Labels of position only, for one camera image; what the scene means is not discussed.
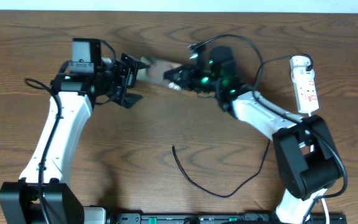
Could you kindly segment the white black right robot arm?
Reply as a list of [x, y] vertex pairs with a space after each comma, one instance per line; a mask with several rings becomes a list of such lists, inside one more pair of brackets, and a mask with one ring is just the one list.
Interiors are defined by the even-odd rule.
[[318, 202], [342, 195], [347, 189], [346, 168], [319, 108], [314, 85], [313, 60], [307, 54], [288, 55], [298, 113], [273, 104], [242, 82], [231, 48], [209, 53], [209, 69], [198, 59], [164, 72], [179, 89], [214, 93], [221, 109], [266, 136], [275, 149], [285, 192], [275, 215], [279, 223], [315, 223], [312, 210]]

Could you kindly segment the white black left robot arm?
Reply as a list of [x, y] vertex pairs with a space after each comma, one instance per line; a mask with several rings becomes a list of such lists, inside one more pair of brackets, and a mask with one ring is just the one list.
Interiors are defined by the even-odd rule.
[[15, 182], [4, 182], [0, 205], [7, 223], [111, 223], [103, 206], [82, 205], [70, 187], [71, 169], [85, 124], [105, 95], [130, 108], [141, 97], [128, 94], [147, 62], [74, 54], [49, 86], [30, 78], [29, 86], [50, 94], [50, 106], [35, 151]]

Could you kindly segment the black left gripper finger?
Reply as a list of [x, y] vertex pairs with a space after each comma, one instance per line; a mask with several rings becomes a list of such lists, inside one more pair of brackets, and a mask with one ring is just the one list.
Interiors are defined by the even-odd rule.
[[150, 67], [148, 63], [142, 62], [140, 59], [136, 59], [126, 53], [121, 54], [121, 62], [130, 67], [134, 73]]
[[143, 99], [142, 95], [126, 93], [122, 99], [121, 106], [125, 107], [126, 109], [131, 109], [141, 99]]

